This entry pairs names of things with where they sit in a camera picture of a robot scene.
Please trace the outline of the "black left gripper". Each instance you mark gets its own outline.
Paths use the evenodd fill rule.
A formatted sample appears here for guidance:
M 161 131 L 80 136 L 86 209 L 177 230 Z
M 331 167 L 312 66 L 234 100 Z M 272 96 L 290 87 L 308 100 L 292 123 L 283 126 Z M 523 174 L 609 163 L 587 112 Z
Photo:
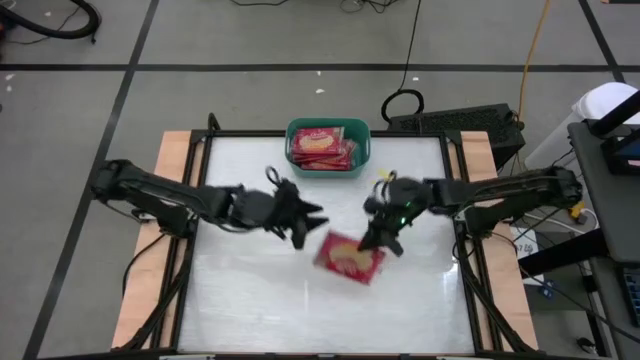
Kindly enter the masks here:
M 239 192 L 231 206 L 229 223 L 237 228 L 252 230 L 263 228 L 271 232 L 292 230 L 291 241 L 295 249 L 303 249 L 306 229 L 314 230 L 329 221 L 328 217 L 316 216 L 323 207 L 301 200 L 295 203 L 279 203 L 274 194 L 259 190 L 243 190 Z M 304 222 L 296 222 L 296 212 Z

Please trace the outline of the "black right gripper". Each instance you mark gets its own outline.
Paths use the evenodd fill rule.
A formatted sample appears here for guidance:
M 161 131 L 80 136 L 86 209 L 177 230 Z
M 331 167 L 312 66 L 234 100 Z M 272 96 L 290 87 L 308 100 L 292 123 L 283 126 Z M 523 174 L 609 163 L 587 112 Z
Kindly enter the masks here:
M 396 233 L 405 226 L 410 226 L 413 220 L 432 204 L 433 190 L 424 182 L 407 177 L 378 181 L 366 199 L 370 228 L 362 237 L 358 249 L 380 248 L 381 230 L 384 230 L 392 232 L 386 235 L 386 246 L 396 257 L 402 256 L 404 249 Z

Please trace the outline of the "teal plastic basket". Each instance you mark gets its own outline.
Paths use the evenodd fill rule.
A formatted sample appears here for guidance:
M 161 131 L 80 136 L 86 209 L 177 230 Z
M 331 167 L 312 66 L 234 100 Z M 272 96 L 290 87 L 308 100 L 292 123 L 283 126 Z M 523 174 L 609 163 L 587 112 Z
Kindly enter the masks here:
M 297 129 L 343 127 L 344 140 L 352 140 L 357 144 L 354 153 L 355 165 L 349 171 L 303 170 L 292 160 L 292 143 Z M 288 125 L 285 135 L 285 157 L 294 173 L 306 178 L 357 178 L 366 166 L 371 153 L 371 135 L 368 125 L 356 118 L 298 118 Z

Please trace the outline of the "light wooden table board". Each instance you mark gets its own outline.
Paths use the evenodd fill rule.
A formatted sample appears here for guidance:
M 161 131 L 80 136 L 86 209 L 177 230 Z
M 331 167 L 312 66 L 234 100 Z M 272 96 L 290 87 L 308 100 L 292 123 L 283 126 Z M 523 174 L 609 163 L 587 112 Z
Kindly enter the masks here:
M 190 185 L 198 182 L 204 144 L 191 139 L 189 131 L 167 131 L 157 156 L 154 173 Z M 170 283 L 177 278 L 189 241 L 160 233 L 156 222 L 141 226 L 135 255 L 128 268 L 125 292 L 116 330 L 114 350 L 122 350 L 149 318 Z
M 461 146 L 471 182 L 497 176 L 486 132 L 462 132 Z M 510 326 L 527 345 L 538 349 L 517 253 L 510 244 L 513 239 L 510 227 L 498 223 L 491 236 L 482 241 L 491 293 L 497 308 Z

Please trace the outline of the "white paper sheet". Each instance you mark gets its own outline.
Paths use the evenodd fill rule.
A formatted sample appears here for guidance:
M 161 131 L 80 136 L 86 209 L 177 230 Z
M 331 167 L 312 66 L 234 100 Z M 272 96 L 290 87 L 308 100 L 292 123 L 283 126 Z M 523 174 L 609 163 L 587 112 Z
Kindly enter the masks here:
M 521 227 L 511 227 L 510 230 L 517 247 L 517 257 L 519 259 L 528 257 L 539 251 L 538 242 L 533 230 L 526 230 Z

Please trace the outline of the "yellow power plug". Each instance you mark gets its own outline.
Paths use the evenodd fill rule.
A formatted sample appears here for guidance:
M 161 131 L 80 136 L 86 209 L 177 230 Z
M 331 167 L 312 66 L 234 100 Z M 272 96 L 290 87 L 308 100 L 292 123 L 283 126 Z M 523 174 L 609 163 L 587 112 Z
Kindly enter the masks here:
M 581 201 L 571 207 L 568 210 L 568 215 L 574 223 L 584 225 L 588 219 L 585 202 Z

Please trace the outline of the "dark grey desk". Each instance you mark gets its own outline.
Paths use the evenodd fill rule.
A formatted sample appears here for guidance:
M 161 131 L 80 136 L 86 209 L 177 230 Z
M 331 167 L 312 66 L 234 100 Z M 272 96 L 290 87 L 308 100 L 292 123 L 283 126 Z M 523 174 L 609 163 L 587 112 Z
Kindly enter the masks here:
M 608 249 L 606 257 L 590 260 L 606 317 L 640 340 L 617 276 L 620 267 L 640 268 L 640 177 L 611 174 L 602 140 L 585 123 L 570 124 L 568 133 Z M 616 332 L 612 338 L 619 360 L 640 360 L 640 341 Z

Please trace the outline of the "black device with blue screen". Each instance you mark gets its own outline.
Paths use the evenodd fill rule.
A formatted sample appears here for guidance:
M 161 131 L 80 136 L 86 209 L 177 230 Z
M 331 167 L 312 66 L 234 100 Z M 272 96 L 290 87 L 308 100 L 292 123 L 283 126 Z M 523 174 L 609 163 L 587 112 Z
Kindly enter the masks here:
M 601 144 L 607 168 L 615 175 L 640 176 L 640 137 L 612 137 Z

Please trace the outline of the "black computer keyboard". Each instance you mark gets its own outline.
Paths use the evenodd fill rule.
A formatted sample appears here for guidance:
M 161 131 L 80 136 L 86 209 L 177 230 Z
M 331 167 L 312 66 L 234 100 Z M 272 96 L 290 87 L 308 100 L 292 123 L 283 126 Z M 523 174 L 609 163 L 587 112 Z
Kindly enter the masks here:
M 632 323 L 640 328 L 640 269 L 622 269 L 622 287 Z

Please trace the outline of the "white plastic bin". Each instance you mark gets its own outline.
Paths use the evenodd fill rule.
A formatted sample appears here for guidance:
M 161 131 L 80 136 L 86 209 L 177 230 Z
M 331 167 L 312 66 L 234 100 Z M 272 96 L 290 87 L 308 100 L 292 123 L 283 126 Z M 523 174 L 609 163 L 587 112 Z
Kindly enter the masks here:
M 599 120 L 636 91 L 637 89 L 631 85 L 609 82 L 585 93 L 571 106 L 565 120 L 525 159 L 525 166 L 528 169 L 537 169 L 550 165 L 571 150 L 567 130 L 569 124 L 582 122 L 584 119 Z

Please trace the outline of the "black metal table frame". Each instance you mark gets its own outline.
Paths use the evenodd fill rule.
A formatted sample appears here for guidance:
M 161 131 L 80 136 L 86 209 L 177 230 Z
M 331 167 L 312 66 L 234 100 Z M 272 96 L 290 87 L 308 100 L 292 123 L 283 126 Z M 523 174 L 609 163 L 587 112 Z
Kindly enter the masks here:
M 466 166 L 460 131 L 374 131 L 373 155 L 352 179 L 294 179 L 331 217 L 304 250 L 262 231 L 232 236 L 203 223 L 192 270 L 170 302 L 154 339 L 158 347 L 187 353 L 347 354 L 369 356 L 472 356 L 512 349 L 462 276 L 451 255 L 454 225 L 423 214 L 402 232 L 405 253 L 387 255 L 381 275 L 361 285 L 312 265 L 329 230 L 359 238 L 366 228 L 362 204 L 378 178 L 396 169 L 405 176 L 460 177 Z M 268 185 L 272 164 L 294 177 L 285 159 L 284 130 L 221 130 L 213 138 L 205 180 Z

